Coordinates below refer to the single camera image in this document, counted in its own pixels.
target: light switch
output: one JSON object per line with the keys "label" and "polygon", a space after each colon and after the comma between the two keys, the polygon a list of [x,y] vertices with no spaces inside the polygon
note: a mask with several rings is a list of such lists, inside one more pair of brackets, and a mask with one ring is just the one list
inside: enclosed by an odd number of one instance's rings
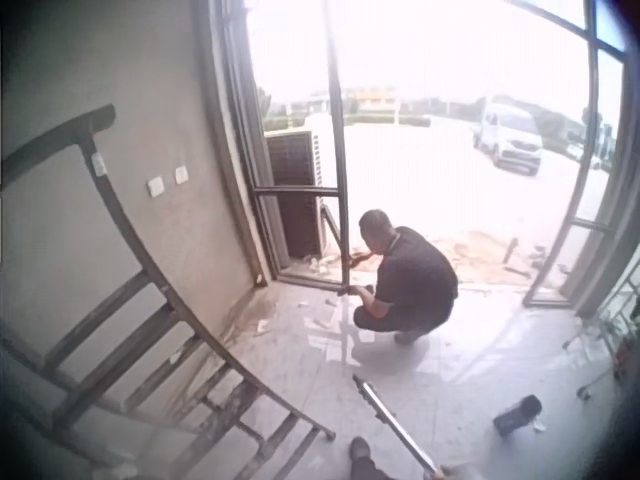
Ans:
{"label": "light switch", "polygon": [[176,183],[180,185],[181,183],[189,180],[189,173],[187,172],[187,167],[185,165],[176,168]]}
{"label": "light switch", "polygon": [[153,180],[149,180],[147,187],[149,187],[149,195],[151,195],[151,198],[155,198],[164,193],[164,182],[162,181],[162,177],[156,177]]}

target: beige wall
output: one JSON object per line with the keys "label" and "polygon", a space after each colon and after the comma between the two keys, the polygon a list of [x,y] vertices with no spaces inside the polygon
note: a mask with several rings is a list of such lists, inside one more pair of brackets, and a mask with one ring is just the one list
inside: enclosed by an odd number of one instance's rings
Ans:
{"label": "beige wall", "polygon": [[[2,156],[66,120],[113,103],[115,125],[96,142],[114,188],[160,268],[202,322],[220,334],[225,314],[252,289],[254,279],[219,165],[229,152],[214,151],[205,115],[191,3],[38,5],[22,25],[15,22],[3,32],[8,61],[2,72]],[[180,165],[187,166],[190,180],[178,186],[173,175]],[[146,183],[156,176],[163,177],[166,191],[151,199]],[[2,318],[44,355],[139,266],[75,147],[8,186],[2,203]],[[155,287],[147,287],[62,369],[81,381],[162,301]],[[186,325],[176,326],[108,395],[124,400],[191,334]],[[3,364],[3,373],[19,394],[49,412],[60,404],[63,392],[14,363]],[[174,376],[184,379],[178,373]],[[152,405],[156,408],[144,409],[161,412],[164,400],[175,393],[163,388]],[[139,453],[150,429],[123,422],[92,410],[77,429],[117,451]]]}

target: hand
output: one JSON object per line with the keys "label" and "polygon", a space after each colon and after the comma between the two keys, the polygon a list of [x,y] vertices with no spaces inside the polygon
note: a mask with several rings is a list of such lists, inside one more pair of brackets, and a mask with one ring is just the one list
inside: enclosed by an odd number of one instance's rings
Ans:
{"label": "hand", "polygon": [[371,252],[354,253],[353,255],[351,255],[351,258],[349,259],[349,268],[356,268],[365,260],[369,260],[372,256],[373,256],[373,253]]}

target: black t-shirt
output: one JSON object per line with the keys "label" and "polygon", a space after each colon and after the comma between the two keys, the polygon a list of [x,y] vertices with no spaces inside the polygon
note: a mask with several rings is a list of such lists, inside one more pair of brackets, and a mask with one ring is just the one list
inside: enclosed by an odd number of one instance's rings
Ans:
{"label": "black t-shirt", "polygon": [[398,306],[446,310],[458,297],[458,277],[436,247],[418,232],[400,234],[378,268],[376,298]]}

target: outdoor ac condenser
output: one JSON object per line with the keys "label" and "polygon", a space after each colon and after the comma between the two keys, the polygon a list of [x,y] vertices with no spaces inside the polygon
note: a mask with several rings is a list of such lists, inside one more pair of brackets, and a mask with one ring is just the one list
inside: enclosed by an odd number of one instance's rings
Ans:
{"label": "outdoor ac condenser", "polygon": [[[308,128],[265,134],[274,185],[322,186],[322,139]],[[279,195],[284,236],[289,256],[303,259],[321,257],[326,247],[326,231],[320,209],[321,197]]]}

